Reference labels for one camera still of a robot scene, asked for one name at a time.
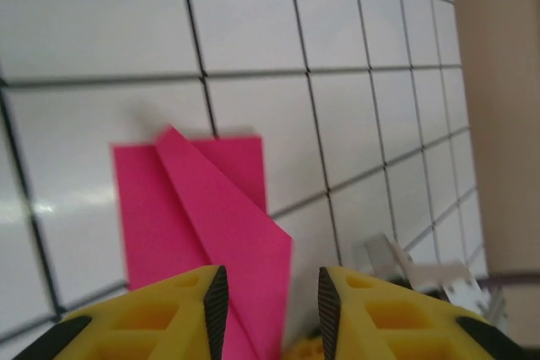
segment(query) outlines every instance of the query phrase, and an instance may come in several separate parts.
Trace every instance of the black rubber pad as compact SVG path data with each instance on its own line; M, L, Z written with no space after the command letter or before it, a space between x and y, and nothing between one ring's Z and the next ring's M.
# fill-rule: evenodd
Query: black rubber pad
M53 360L91 321L83 315L56 324L13 360Z
M229 284L227 283L227 270L221 266L214 276L206 295L204 303L204 318L210 345L211 360L221 360L225 336L225 324L229 310Z
M341 299L326 267L319 269L319 319L325 360L335 360L338 349Z
M492 325L466 316L457 318L456 322L494 360L527 360L529 358L519 345Z

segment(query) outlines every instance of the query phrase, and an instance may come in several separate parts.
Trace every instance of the beige wall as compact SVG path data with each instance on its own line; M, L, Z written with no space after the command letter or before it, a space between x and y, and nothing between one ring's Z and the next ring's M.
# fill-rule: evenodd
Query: beige wall
M489 268L540 269L540 2L455 5Z

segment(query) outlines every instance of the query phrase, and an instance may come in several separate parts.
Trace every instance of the yellow plastic part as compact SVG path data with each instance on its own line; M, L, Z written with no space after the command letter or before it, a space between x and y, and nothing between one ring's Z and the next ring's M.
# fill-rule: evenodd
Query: yellow plastic part
M55 360L211 360L203 300L212 284L226 317L226 273L216 285L218 272L223 276L224 267L201 267L70 314L67 320L92 321Z
M282 360L324 360L322 337L304 338L283 354Z
M319 311L327 360L492 358L455 322L478 315L344 267L321 269Z

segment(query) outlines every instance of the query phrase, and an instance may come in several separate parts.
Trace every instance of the folded pink paper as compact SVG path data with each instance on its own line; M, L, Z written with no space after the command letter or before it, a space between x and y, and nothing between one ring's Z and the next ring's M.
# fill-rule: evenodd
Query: folded pink paper
M180 147L184 146L184 140L183 137L180 139ZM130 287L142 287L206 264L225 264L228 267L229 287L234 290L244 288L244 292L231 294L223 359L277 359L289 287L290 237L273 223L270 233L267 232L268 226L261 227L270 249L262 246L260 240L251 245L249 237L252 230L257 229L259 221L246 218L242 222L239 218L231 218L227 210L216 209L229 204L227 195L231 191L221 186L225 178L227 188L233 189L233 195L240 193L244 197L241 205L248 204L248 212L254 207L269 220L264 214L266 197L261 140L246 137L194 141L190 145L197 151L195 157L183 154L177 161L170 151L167 152L167 148L174 147L175 139L172 141L167 142L167 137L160 139L163 156L159 156L153 146L114 148ZM200 173L208 167L211 168L210 174ZM175 178L186 178L180 180L182 185L177 186L170 177L170 171L175 172ZM220 184L218 192L215 188L202 190L200 179L197 178L199 175L211 183L217 175ZM186 191L190 196L184 201ZM204 223L196 224L193 221L194 218L196 222L200 220L197 214L200 211L215 212L215 216L210 222L204 218ZM219 227L218 232L212 232L216 227ZM242 232L243 228L247 229L247 233ZM229 244L228 241L234 239L235 234L239 241L246 244L243 249L238 244ZM283 248L284 255L280 249L275 249L276 243L288 246ZM221 245L219 250L215 250L215 245ZM237 262L230 261L219 252L227 249L237 252L238 259L244 257L254 267L260 267L257 261L277 261L274 267L279 267L276 272L281 277L272 280L270 273L259 273L257 279L257 275L249 271L245 273L246 277L238 277L244 270L237 269ZM235 274L235 282L230 278L232 274ZM248 299L244 303L242 293L258 296L259 299L256 302ZM273 309L268 311L271 316L267 320L257 318L266 316L259 314L258 308L265 305Z
M229 300L256 355L278 360L292 239L174 128L156 150L208 258L227 266Z

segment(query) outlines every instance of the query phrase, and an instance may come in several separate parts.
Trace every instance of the white tile wall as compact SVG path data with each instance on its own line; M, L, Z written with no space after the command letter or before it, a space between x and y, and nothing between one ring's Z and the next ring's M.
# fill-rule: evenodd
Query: white tile wall
M434 262L454 176L459 196L475 186L459 64L450 0L0 0L0 357L49 327L8 339L52 296L63 316L120 288L110 145L168 123L262 134L269 211L294 238L284 343L317 322L318 266L357 266L364 238ZM463 235L457 211L436 226L441 257L481 243L476 195L459 209Z

